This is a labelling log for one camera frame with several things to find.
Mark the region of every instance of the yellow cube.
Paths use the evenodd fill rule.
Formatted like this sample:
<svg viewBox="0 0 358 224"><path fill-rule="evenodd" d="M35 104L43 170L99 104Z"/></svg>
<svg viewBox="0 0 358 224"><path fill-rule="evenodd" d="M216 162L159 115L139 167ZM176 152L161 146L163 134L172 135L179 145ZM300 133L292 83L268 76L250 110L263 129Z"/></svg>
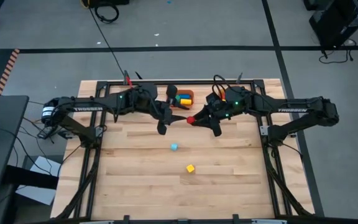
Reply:
<svg viewBox="0 0 358 224"><path fill-rule="evenodd" d="M191 164L186 166L186 169L187 169L188 172L193 172L195 170L194 166L191 165Z"/></svg>

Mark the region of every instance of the floor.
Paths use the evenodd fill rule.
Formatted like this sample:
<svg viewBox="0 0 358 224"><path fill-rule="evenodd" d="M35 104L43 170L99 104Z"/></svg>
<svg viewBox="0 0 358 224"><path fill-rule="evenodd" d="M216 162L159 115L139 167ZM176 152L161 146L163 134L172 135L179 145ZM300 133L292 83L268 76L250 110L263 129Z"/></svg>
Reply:
<svg viewBox="0 0 358 224"><path fill-rule="evenodd" d="M78 1L56 2L5 0L0 8L0 51L23 52L4 95L28 95L43 103L57 96L75 96L81 80L122 78L90 12ZM324 214L358 218L358 50L352 51L353 62L319 63L319 50L301 48L318 45L308 24L312 12L303 1L267 0L283 49L283 63L279 64L263 2L132 0L119 6L115 23L99 24L111 47L124 48L116 56L133 77L135 71L143 78L211 78L216 73L236 78L243 72L243 78L289 79L287 95L293 93L296 98L332 99L340 114L339 124L308 129L306 143ZM358 31L352 38L358 43ZM166 46L200 46L200 50ZM237 47L216 50L211 46ZM329 59L343 60L344 52ZM39 119L41 110L40 105L30 104L26 117ZM23 126L36 131L28 123ZM19 137L30 155L41 155L34 139ZM53 140L55 144L42 141L42 149L47 155L62 156L65 141ZM19 151L19 155L22 162L24 153ZM41 206L20 208L17 222L42 220L49 211Z"/></svg>

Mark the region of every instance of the wooden table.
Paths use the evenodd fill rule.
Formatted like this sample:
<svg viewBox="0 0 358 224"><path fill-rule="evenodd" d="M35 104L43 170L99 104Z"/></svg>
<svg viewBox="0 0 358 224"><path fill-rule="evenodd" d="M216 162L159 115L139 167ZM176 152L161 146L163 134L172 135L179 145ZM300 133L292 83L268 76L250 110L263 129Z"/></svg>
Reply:
<svg viewBox="0 0 358 224"><path fill-rule="evenodd" d="M94 95L97 81L82 81L79 97ZM265 89L274 98L284 98L279 79L266 79ZM177 85L191 89L195 104L190 111L174 109L173 114L190 116L205 104L211 85ZM112 92L126 86L115 86ZM166 86L158 86L158 99L165 100ZM74 118L89 126L91 113L75 113ZM290 121L289 114L273 114L273 123ZM103 137L92 220L273 218L273 210L262 155L259 128L250 115L221 122L222 135L192 127L186 121L168 126L165 136L157 132L157 121L147 114L133 113L106 117L108 130ZM176 152L170 145L179 145ZM295 138L287 145L297 148ZM65 156L79 145L70 140ZM309 212L313 205L298 153L279 147L288 188ZM77 150L63 165L51 217L57 216L78 188L84 150ZM194 173L186 166L193 164ZM283 200L278 187L281 212ZM83 197L82 215L88 193Z"/></svg>

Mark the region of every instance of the orange and black striped tape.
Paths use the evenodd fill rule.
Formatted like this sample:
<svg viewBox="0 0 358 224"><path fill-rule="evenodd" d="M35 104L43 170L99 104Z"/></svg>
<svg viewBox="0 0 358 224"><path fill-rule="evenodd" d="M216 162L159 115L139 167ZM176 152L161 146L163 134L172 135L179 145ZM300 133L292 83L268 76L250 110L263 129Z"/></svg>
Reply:
<svg viewBox="0 0 358 224"><path fill-rule="evenodd" d="M9 78L9 75L11 74L11 71L13 69L13 66L17 60L17 56L19 56L19 49L15 49L9 60L7 61L4 73L2 73L2 77L0 79L0 95L2 94L2 91L4 91L7 79Z"/></svg>

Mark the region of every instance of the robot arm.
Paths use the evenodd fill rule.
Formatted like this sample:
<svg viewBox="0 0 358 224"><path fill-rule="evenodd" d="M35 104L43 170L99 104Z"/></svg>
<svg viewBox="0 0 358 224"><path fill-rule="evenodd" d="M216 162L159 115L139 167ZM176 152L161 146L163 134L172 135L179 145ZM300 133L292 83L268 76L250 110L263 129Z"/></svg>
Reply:
<svg viewBox="0 0 358 224"><path fill-rule="evenodd" d="M215 136L222 134L220 120L231 119L239 114L267 116L272 113L306 113L299 119L283 126L268 127L268 142L280 145L289 135L315 125L333 126L338 123L339 115L335 104L323 97L310 99L274 99L246 90L243 86L229 87L225 91L226 99L222 100L212 93L206 97L207 104L194 115L187 118L193 126L211 128Z"/></svg>
<svg viewBox="0 0 358 224"><path fill-rule="evenodd" d="M165 125L186 119L182 116L172 115L171 105L188 110L188 108L177 102L175 99L176 93L177 88L170 85L167 88L167 100L155 100L157 97L157 87L151 83L144 83L135 88L130 88L119 93L112 93L105 98L54 98L44 104L41 120L45 124L45 129L59 125L74 135L79 136L81 143L86 146L97 143L97 138L101 131L92 127L84 127L69 117L68 114L71 112L106 110L114 115L114 122L117 122L119 115L133 112L147 113L158 120L158 133L165 134L167 131Z"/></svg>

